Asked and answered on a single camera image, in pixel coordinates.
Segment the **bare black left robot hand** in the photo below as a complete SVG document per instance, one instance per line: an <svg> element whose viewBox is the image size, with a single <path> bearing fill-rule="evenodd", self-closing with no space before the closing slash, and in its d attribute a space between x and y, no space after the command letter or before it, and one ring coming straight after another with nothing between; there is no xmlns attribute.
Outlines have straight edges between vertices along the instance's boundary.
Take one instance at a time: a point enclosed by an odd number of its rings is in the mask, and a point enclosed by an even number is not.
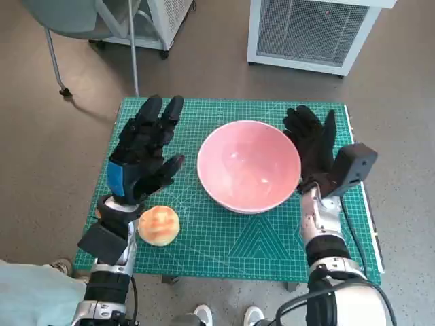
<svg viewBox="0 0 435 326"><path fill-rule="evenodd" d="M107 186L121 205L136 205L173 184L185 156L176 154L166 160L168 145L184 106L182 96L174 96L165 108L162 98L152 96L124 125L119 141L107 164Z"/></svg>

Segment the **black knitted-glove right robot hand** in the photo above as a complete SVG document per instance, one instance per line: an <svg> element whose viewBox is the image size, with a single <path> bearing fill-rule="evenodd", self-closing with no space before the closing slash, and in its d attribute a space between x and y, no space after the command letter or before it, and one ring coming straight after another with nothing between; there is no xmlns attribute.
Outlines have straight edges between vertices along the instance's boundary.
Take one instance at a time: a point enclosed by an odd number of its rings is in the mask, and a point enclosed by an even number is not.
<svg viewBox="0 0 435 326"><path fill-rule="evenodd" d="M336 139L335 111L329 110L324 122L306 106L289 108L283 119L283 133L295 145L301 162L300 193L318 187L322 198L334 189L331 172Z"/></svg>

